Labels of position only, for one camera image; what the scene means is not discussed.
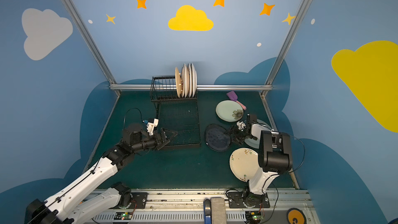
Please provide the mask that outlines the yellow woven round mat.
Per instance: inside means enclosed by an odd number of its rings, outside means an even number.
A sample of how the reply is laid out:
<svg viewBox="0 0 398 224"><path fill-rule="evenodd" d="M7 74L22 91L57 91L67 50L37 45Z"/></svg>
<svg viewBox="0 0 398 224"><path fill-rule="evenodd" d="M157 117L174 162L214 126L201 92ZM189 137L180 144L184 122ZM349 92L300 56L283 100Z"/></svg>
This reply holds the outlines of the yellow woven round mat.
<svg viewBox="0 0 398 224"><path fill-rule="evenodd" d="M182 82L181 82L181 76L179 69L176 67L175 68L175 83L176 83L176 92L178 98L181 98L181 93L182 93Z"/></svg>

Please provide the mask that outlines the orange sunburst plate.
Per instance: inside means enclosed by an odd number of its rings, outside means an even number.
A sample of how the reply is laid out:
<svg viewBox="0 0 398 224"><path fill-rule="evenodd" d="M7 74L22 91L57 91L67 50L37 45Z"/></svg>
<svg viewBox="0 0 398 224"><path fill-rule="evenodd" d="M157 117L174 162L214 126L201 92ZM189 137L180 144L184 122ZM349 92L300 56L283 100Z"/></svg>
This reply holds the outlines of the orange sunburst plate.
<svg viewBox="0 0 398 224"><path fill-rule="evenodd" d="M182 68L181 68L181 88L182 88L182 90L181 90L181 97L182 98L185 98L186 96L185 96L185 92L186 92L186 90L185 90L185 85L186 85L186 83L185 83L185 78L186 78L186 76L185 76L185 67L186 67L186 65L184 64L183 66L182 66Z"/></svg>
<svg viewBox="0 0 398 224"><path fill-rule="evenodd" d="M189 98L193 96L193 70L192 70L192 64L188 64L188 69L189 69L189 81L190 81L190 87L189 87Z"/></svg>

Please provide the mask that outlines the black wire dish rack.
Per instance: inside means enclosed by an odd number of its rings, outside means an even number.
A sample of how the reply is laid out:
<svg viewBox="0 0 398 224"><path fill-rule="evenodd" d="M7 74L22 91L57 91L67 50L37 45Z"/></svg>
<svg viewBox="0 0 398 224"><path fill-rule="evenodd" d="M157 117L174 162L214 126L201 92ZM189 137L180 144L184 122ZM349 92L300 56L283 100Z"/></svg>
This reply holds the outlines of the black wire dish rack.
<svg viewBox="0 0 398 224"><path fill-rule="evenodd" d="M158 128L178 132L172 146L165 149L199 148L201 130L198 101L193 98L178 98L175 76L157 76L152 78L150 99L159 119Z"/></svg>

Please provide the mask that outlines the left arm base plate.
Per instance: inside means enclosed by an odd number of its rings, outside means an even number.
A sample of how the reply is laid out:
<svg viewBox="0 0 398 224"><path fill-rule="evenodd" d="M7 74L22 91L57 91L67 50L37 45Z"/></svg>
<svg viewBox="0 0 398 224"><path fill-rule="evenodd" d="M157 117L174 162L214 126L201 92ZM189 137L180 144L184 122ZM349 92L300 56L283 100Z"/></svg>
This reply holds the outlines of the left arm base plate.
<svg viewBox="0 0 398 224"><path fill-rule="evenodd" d="M131 192L123 200L123 206L127 209L144 209L148 198L147 192Z"/></svg>

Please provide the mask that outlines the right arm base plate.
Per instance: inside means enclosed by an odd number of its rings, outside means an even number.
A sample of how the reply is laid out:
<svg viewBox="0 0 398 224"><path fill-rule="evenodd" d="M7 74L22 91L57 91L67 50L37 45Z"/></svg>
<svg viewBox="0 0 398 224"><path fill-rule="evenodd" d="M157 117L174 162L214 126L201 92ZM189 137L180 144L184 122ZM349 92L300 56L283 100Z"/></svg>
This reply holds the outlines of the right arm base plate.
<svg viewBox="0 0 398 224"><path fill-rule="evenodd" d="M247 192L228 191L229 208L270 208L268 194L256 195Z"/></svg>

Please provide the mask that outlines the white cloud emblem plate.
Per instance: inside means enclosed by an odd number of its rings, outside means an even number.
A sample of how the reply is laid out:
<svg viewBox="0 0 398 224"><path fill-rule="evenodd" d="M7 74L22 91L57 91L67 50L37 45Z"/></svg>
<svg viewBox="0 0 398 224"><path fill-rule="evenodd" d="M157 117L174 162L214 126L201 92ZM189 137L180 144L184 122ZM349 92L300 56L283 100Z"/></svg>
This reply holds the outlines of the white cloud emblem plate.
<svg viewBox="0 0 398 224"><path fill-rule="evenodd" d="M184 97L189 97L189 90L190 90L190 75L189 69L186 64L184 64Z"/></svg>

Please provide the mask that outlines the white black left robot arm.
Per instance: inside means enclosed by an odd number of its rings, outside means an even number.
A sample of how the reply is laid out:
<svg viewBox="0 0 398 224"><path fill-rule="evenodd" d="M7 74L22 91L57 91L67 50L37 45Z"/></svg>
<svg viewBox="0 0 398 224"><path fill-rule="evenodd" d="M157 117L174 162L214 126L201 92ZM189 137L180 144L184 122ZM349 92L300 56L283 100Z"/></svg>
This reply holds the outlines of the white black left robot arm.
<svg viewBox="0 0 398 224"><path fill-rule="evenodd" d="M160 150L178 132L161 128L152 119L146 125L133 123L122 130L119 143L104 152L99 160L83 175L45 201L38 199L26 209L26 224L84 224L101 212L131 200L130 188L117 183L104 193L87 200L100 184L111 178L130 162L137 153L145 150Z"/></svg>

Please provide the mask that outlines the green rim lettered plate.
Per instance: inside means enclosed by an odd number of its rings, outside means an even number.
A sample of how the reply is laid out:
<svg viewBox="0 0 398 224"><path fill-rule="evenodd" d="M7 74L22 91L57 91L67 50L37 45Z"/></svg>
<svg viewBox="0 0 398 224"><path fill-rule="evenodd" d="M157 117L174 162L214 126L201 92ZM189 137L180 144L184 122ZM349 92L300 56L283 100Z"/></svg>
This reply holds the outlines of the green rim lettered plate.
<svg viewBox="0 0 398 224"><path fill-rule="evenodd" d="M194 96L196 96L196 93L197 93L198 79L197 79L197 72L196 72L195 66L193 64L191 64L191 67L192 67L192 83L193 83L193 95L192 96L194 97Z"/></svg>

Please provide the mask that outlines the dark blue plate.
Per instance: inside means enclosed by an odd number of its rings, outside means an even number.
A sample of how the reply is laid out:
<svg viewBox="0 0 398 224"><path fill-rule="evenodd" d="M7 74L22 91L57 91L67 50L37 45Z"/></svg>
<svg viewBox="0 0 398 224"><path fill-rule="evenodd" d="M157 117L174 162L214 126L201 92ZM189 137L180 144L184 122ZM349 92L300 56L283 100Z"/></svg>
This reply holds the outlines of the dark blue plate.
<svg viewBox="0 0 398 224"><path fill-rule="evenodd" d="M222 126L210 124L205 129L205 142L210 149L224 152L231 146L231 137Z"/></svg>

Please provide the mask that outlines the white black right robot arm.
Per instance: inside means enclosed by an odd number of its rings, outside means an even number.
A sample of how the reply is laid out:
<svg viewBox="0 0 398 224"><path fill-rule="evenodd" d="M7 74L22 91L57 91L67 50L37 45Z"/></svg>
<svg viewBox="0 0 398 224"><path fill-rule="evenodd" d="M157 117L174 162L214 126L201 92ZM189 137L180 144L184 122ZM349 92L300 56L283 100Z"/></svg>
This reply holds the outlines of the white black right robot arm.
<svg viewBox="0 0 398 224"><path fill-rule="evenodd" d="M273 180L292 170L290 136L260 123L256 115L250 114L246 121L237 122L231 131L231 137L238 143L253 140L258 142L258 148L239 148L230 155L232 173L247 185L240 196L237 192L228 193L227 196L236 207L260 206L267 198L266 190Z"/></svg>

